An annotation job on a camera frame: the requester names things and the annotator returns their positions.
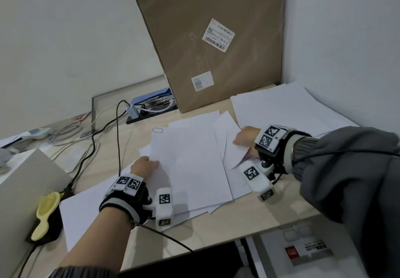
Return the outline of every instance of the white wall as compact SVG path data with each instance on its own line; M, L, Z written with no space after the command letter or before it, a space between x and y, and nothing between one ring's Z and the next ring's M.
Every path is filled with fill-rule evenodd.
M0 0L0 138L160 74L135 0Z
M400 134L400 0L287 0L283 81Z

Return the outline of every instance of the brown cardboard box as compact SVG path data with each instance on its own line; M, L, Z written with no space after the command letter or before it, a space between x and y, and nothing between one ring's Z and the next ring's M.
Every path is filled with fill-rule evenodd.
M280 81L284 0L137 3L182 113ZM209 29L212 19L222 27ZM202 39L208 29L213 45ZM192 81L208 71L213 85Z

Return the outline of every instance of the person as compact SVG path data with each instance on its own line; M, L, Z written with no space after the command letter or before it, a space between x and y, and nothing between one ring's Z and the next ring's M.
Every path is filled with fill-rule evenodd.
M254 140L260 129L245 127L233 141L249 147L247 157L258 157ZM378 153L342 153L305 158L336 150L371 149L398 152L394 133L365 127L337 129L321 139L304 137L292 143L292 172L301 182L300 194L330 220L348 230L370 277L400 277L400 160ZM139 158L131 174L144 180L159 165ZM60 263L51 278L111 278L119 272L132 218L143 222L137 200L122 198L100 208L90 228Z

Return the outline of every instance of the yellow hair brush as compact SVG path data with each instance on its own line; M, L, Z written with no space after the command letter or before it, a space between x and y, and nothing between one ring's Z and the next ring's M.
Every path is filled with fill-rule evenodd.
M49 216L54 212L60 203L61 195L58 192L53 192L50 195L42 198L37 207L36 217L40 220L39 225L33 231L30 237L33 241L41 239L46 235L49 224L47 222Z

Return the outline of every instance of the gray jacket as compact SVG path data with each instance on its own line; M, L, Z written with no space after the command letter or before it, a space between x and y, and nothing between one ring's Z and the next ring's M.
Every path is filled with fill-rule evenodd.
M315 153L348 149L396 152L399 138L374 128L346 127L321 139L304 138L294 147L293 175L300 194L330 220L347 228L370 277L400 277L400 159L376 153L343 153L296 160ZM111 278L103 268L67 267L51 278Z

